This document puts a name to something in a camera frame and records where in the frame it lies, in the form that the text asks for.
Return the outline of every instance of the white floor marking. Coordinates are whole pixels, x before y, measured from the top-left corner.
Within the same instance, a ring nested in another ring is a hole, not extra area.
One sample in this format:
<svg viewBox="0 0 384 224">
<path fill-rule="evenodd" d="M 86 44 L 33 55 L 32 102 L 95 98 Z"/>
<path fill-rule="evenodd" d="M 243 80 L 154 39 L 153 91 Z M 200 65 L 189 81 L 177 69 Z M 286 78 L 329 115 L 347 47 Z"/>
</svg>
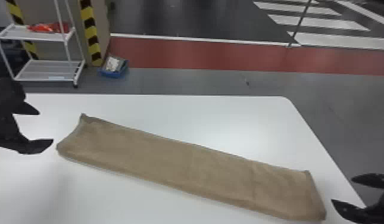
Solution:
<svg viewBox="0 0 384 224">
<path fill-rule="evenodd" d="M 346 1 L 336 1 L 336 2 L 347 7 L 347 8 L 350 8 L 351 10 L 354 10 L 358 13 L 361 13 L 362 15 L 365 15 L 369 18 L 372 18 L 373 20 L 378 21 L 384 25 L 384 17 L 381 15 L 378 15 L 378 14 L 373 13 L 373 12 L 363 8 L 363 7 L 355 5 L 352 2 L 346 2 Z"/>
<path fill-rule="evenodd" d="M 269 15 L 276 23 L 285 25 L 297 25 L 300 17 L 287 15 Z M 331 20 L 325 18 L 309 18 L 303 19 L 302 26 L 310 27 L 325 27 L 333 29 L 348 29 L 348 30 L 369 30 L 368 28 L 348 20 Z"/>
<path fill-rule="evenodd" d="M 286 5 L 286 4 L 268 3 L 268 2 L 254 2 L 254 4 L 258 8 L 262 8 L 264 10 L 292 11 L 292 12 L 300 12 L 300 13 L 302 13 L 304 10 L 304 6 L 299 6 L 299 5 Z M 334 10 L 331 10 L 329 8 L 322 8 L 322 7 L 309 7 L 307 12 L 316 13 L 316 14 L 340 15 Z"/>
<path fill-rule="evenodd" d="M 342 48 L 382 49 L 384 38 L 365 38 L 360 36 L 324 35 L 317 33 L 297 33 L 295 37 L 301 45 L 334 46 Z"/>
<path fill-rule="evenodd" d="M 128 33 L 111 33 L 115 38 L 137 38 L 137 39 L 159 39 L 159 40 L 173 40 L 173 41 L 197 41 L 197 42 L 211 42 L 211 43 L 239 43 L 251 45 L 278 45 L 287 46 L 286 42 L 270 42 L 270 41 L 240 41 L 240 40 L 227 40 L 227 39 L 208 39 L 208 38 L 184 38 L 177 36 L 152 36 L 152 35 L 136 35 Z M 300 46 L 298 43 L 293 43 L 292 46 Z"/>
<path fill-rule="evenodd" d="M 283 0 L 283 1 L 288 1 L 288 2 L 301 2 L 301 3 L 307 3 L 308 0 Z M 312 5 L 318 5 L 319 2 L 315 1 L 315 0 L 312 0 L 311 1 L 311 4 Z"/>
</svg>

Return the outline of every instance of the crosswalk stripe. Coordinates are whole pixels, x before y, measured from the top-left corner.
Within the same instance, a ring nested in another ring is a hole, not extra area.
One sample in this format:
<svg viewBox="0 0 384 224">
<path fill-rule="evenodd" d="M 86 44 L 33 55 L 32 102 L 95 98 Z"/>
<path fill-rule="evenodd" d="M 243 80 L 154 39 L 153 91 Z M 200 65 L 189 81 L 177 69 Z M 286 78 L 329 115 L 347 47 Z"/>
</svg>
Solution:
<svg viewBox="0 0 384 224">
<path fill-rule="evenodd" d="M 308 2 L 308 0 L 283 0 L 283 1 L 287 1 L 287 2 L 300 2 L 300 3 L 307 3 Z M 319 2 L 317 2 L 315 0 L 312 0 L 311 4 L 312 5 L 318 5 Z"/>
<path fill-rule="evenodd" d="M 384 38 L 367 38 L 362 36 L 326 35 L 299 32 L 296 34 L 295 39 L 301 45 L 384 50 Z"/>
<path fill-rule="evenodd" d="M 300 17 L 288 15 L 269 15 L 276 23 L 284 25 L 297 25 Z M 303 19 L 302 26 L 325 27 L 333 29 L 349 29 L 349 30 L 369 30 L 368 28 L 348 20 L 331 20 L 325 18 L 309 18 Z"/>
<path fill-rule="evenodd" d="M 369 17 L 375 21 L 378 21 L 384 25 L 384 17 L 381 15 L 373 13 L 373 12 L 371 12 L 371 11 L 369 11 L 363 7 L 360 7 L 358 5 L 355 5 L 351 2 L 346 2 L 346 1 L 336 1 L 336 2 L 347 7 L 347 8 L 350 8 L 351 10 L 354 10 L 358 13 L 361 13 L 362 15 L 365 15 L 365 16 L 367 16 L 367 17 Z"/>
<path fill-rule="evenodd" d="M 292 12 L 303 12 L 304 6 L 298 5 L 286 5 L 286 4 L 278 4 L 278 3 L 268 3 L 268 2 L 254 2 L 254 4 L 261 9 L 264 10 L 279 10 L 279 11 L 292 11 Z M 308 13 L 316 13 L 316 14 L 330 14 L 330 15 L 340 15 L 334 10 L 323 7 L 309 7 Z"/>
</svg>

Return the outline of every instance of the red object on shelf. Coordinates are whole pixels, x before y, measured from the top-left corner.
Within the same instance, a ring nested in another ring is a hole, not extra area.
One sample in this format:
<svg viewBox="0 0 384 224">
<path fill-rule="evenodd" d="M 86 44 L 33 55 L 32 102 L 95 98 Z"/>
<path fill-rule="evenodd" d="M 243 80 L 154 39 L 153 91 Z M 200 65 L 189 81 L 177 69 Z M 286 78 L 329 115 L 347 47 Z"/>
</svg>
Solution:
<svg viewBox="0 0 384 224">
<path fill-rule="evenodd" d="M 53 29 L 53 32 L 61 33 L 59 22 L 51 23 L 50 27 Z M 68 33 L 70 31 L 70 26 L 67 22 L 63 22 L 63 29 L 64 29 L 64 33 Z"/>
<path fill-rule="evenodd" d="M 41 33 L 61 33 L 60 23 L 39 23 L 27 27 L 29 30 Z M 70 26 L 67 22 L 63 22 L 64 33 L 70 31 Z"/>
<path fill-rule="evenodd" d="M 29 30 L 32 30 L 34 32 L 41 32 L 41 33 L 51 33 L 53 32 L 53 29 L 48 24 L 34 24 L 27 27 Z"/>
</svg>

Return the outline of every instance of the white table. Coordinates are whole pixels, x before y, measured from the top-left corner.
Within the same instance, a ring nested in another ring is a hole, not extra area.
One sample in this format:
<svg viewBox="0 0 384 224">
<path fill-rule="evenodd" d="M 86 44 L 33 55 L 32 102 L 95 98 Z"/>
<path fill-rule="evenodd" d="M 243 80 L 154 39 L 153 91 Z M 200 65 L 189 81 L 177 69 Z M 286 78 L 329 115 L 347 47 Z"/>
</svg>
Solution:
<svg viewBox="0 0 384 224">
<path fill-rule="evenodd" d="M 363 202 L 296 108 L 282 97 L 28 94 L 40 116 L 17 116 L 29 138 L 54 138 L 40 155 L 0 150 L 0 224 L 299 223 L 190 195 L 61 158 L 55 144 L 80 113 L 172 139 L 308 169 L 327 208 Z"/>
</svg>

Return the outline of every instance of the white shelf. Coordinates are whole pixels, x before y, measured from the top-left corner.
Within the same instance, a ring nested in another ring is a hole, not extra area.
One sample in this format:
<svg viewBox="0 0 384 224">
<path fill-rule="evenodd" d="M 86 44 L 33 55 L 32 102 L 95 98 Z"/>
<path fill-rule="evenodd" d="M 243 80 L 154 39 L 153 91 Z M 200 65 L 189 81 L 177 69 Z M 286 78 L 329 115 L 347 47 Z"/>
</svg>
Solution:
<svg viewBox="0 0 384 224">
<path fill-rule="evenodd" d="M 15 77 L 17 81 L 72 82 L 77 80 L 85 61 L 29 60 Z"/>
<path fill-rule="evenodd" d="M 75 32 L 75 27 L 72 27 L 69 33 L 37 33 L 29 30 L 26 26 L 10 24 L 0 32 L 0 39 L 10 39 L 19 41 L 53 41 L 53 42 L 68 42 Z"/>
</svg>

